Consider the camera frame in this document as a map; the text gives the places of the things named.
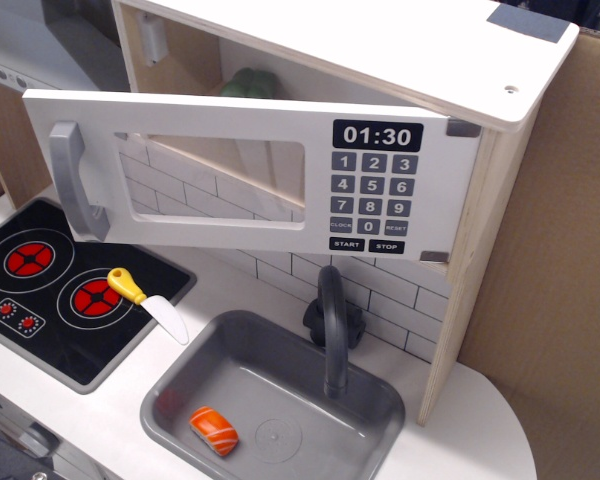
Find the stovetop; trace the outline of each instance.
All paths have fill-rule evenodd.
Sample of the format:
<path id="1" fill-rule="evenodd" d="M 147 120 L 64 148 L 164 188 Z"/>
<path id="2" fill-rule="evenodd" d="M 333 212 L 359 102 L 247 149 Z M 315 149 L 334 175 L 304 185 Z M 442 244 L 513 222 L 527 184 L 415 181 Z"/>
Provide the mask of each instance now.
<path id="1" fill-rule="evenodd" d="M 32 202 L 0 226 L 0 342 L 75 391 L 93 391 L 156 324 L 108 286 L 115 267 L 172 303 L 196 281 L 131 245 L 74 242 L 61 209 Z"/>

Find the toy salmon sushi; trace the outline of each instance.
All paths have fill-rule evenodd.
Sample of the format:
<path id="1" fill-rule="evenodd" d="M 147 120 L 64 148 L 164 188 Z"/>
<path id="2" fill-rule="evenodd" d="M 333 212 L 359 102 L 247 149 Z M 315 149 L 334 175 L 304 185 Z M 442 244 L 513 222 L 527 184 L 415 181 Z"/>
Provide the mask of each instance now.
<path id="1" fill-rule="evenodd" d="M 189 418 L 191 429 L 221 457 L 229 454 L 238 443 L 238 432 L 211 407 L 200 407 Z"/>

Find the microwave door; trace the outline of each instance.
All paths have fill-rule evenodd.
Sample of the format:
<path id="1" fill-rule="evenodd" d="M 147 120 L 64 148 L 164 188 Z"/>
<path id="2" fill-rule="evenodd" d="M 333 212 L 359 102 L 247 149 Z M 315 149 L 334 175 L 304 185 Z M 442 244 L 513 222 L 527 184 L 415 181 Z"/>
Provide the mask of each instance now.
<path id="1" fill-rule="evenodd" d="M 444 257 L 480 140 L 415 107 L 45 90 L 24 102 L 78 240 Z M 121 154 L 121 138 L 142 154 Z"/>

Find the gray sink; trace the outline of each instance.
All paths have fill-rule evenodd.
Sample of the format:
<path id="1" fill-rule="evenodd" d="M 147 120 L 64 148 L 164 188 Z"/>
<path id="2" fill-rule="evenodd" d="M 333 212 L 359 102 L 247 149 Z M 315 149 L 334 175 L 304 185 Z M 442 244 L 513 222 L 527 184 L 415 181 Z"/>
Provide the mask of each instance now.
<path id="1" fill-rule="evenodd" d="M 348 391 L 323 393 L 324 351 L 251 312 L 213 319 L 145 397 L 142 426 L 216 479 L 371 479 L 404 423 L 389 384 L 349 366 Z M 208 405 L 240 441 L 215 454 L 189 427 Z"/>

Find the black faucet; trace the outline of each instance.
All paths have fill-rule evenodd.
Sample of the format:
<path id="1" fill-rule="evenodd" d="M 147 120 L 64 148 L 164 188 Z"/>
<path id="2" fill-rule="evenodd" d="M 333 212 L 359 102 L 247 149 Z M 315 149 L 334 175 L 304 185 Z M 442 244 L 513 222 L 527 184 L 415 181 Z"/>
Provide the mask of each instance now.
<path id="1" fill-rule="evenodd" d="M 340 398 L 347 391 L 348 348 L 360 343 L 366 324 L 362 310 L 345 302 L 342 277 L 336 267 L 320 270 L 318 298 L 309 304 L 302 323 L 311 329 L 311 340 L 325 347 L 325 395 Z"/>

